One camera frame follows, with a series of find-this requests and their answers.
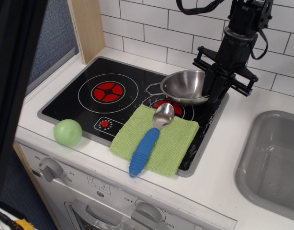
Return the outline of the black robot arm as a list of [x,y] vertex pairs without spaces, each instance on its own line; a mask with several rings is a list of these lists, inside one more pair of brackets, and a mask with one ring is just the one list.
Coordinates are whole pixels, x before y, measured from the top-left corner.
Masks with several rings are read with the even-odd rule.
[[271,0],[235,0],[231,6],[229,24],[218,51],[198,47],[193,64],[205,72],[202,96],[208,103],[221,101],[229,88],[249,96],[258,77],[247,69],[249,58],[257,59],[253,48],[257,38],[266,39],[263,29],[272,19]]

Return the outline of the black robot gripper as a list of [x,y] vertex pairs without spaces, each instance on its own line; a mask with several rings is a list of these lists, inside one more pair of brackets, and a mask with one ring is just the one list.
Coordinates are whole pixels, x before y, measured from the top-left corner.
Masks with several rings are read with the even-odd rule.
[[226,27],[217,52],[198,47],[193,64],[205,72],[202,96],[209,96],[209,104],[221,101],[229,88],[244,96],[251,94],[258,78],[247,69],[246,63],[257,38],[256,31],[242,35]]

